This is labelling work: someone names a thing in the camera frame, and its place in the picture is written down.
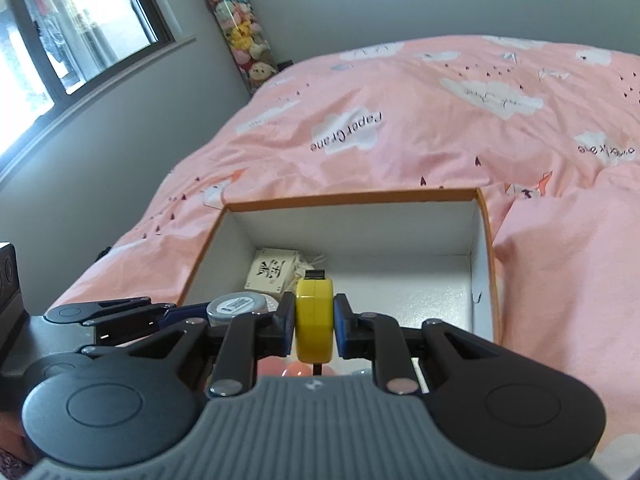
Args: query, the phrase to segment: cardboard box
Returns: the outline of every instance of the cardboard box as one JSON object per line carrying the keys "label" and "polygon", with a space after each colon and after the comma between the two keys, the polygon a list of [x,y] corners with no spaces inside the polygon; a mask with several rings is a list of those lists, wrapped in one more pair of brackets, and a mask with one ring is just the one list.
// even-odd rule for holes
{"label": "cardboard box", "polygon": [[[486,205],[479,189],[385,191],[225,207],[183,304],[212,301],[244,289],[257,249],[324,254],[334,294],[354,312],[394,316],[419,327],[441,318],[500,342],[494,256]],[[344,361],[338,373],[369,366]]]}

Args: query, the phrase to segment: yellow tape measure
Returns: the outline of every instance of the yellow tape measure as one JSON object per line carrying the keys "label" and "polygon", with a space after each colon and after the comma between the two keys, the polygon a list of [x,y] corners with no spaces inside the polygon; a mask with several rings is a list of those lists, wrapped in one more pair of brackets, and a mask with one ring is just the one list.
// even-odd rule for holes
{"label": "yellow tape measure", "polygon": [[334,284],[324,270],[308,270],[296,286],[296,353],[308,364],[328,363],[334,353]]}

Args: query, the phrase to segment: yellow plush toy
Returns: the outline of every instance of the yellow plush toy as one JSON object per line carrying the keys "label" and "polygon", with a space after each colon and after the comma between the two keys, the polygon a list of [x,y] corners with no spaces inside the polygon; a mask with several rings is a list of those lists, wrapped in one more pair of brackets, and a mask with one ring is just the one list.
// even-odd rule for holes
{"label": "yellow plush toy", "polygon": [[251,37],[251,22],[242,22],[229,31],[229,43],[236,50],[249,50],[254,46],[254,38]]}

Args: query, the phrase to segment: gray wall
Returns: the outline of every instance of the gray wall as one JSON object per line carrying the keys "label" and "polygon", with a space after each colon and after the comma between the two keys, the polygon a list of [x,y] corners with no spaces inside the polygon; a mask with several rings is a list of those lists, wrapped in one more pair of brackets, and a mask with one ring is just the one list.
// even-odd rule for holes
{"label": "gray wall", "polygon": [[0,183],[0,240],[15,244],[32,314],[132,227],[172,166],[248,101],[204,2],[164,4],[175,32],[196,41],[100,95]]}
{"label": "gray wall", "polygon": [[494,34],[640,54],[640,0],[253,0],[276,57],[385,41]]}

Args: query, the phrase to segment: pink duvet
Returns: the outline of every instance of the pink duvet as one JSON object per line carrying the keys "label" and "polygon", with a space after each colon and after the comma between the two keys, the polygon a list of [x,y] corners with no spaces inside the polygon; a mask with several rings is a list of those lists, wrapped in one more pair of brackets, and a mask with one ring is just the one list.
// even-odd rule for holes
{"label": "pink duvet", "polygon": [[640,433],[639,118],[640,60],[619,52],[447,37],[308,60],[178,164],[57,304],[178,301],[223,203],[482,187],[503,343],[590,384],[606,445]]}

